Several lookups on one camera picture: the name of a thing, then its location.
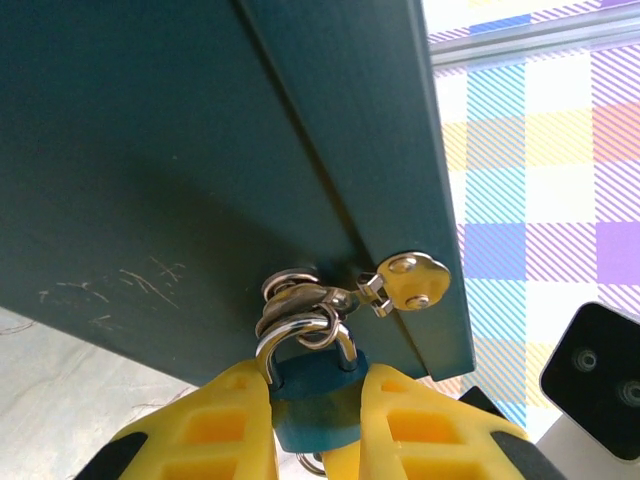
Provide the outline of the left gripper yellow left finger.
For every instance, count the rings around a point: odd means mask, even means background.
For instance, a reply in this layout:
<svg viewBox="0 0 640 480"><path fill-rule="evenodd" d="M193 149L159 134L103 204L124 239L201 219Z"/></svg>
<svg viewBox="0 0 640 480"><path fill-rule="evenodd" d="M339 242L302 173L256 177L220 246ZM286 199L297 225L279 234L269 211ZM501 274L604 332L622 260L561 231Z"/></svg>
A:
<svg viewBox="0 0 640 480"><path fill-rule="evenodd" d="M240 362L127 425L78 479L277 479L267 384Z"/></svg>

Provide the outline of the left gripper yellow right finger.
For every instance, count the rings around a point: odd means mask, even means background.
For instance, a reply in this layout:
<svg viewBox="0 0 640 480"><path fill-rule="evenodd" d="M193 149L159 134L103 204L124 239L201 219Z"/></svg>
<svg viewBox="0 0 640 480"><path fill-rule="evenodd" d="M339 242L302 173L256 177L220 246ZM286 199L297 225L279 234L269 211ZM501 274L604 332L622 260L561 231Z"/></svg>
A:
<svg viewBox="0 0 640 480"><path fill-rule="evenodd" d="M507 419L383 364L370 367L360 439L322 455L329 479L561 479Z"/></svg>

